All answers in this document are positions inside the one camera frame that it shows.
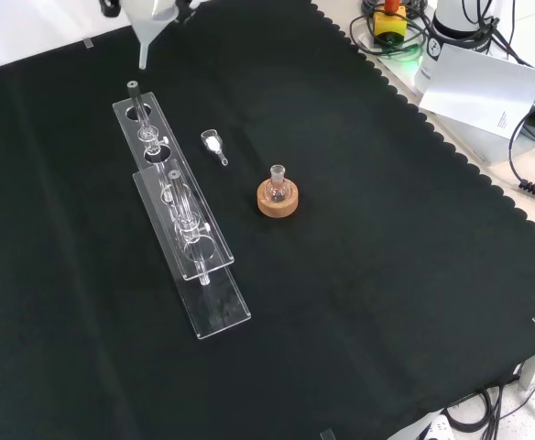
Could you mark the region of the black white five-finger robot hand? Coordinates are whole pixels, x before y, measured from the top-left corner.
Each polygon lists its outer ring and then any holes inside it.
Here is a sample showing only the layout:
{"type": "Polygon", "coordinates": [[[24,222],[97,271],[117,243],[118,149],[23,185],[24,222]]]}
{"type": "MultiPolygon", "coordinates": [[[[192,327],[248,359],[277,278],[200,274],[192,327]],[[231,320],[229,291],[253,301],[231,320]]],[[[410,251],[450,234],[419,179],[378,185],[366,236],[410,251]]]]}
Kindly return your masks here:
{"type": "MultiPolygon", "coordinates": [[[[122,1],[111,0],[105,1],[100,0],[99,5],[101,7],[101,12],[105,17],[118,17],[121,10],[124,9],[126,12],[129,11],[129,1],[126,1],[126,5],[123,5],[122,1]]],[[[192,1],[192,0],[177,0],[171,1],[169,8],[155,7],[154,11],[151,13],[151,16],[155,20],[170,20],[177,22],[184,22],[187,20],[195,10],[203,4],[203,1],[192,1]]]]}

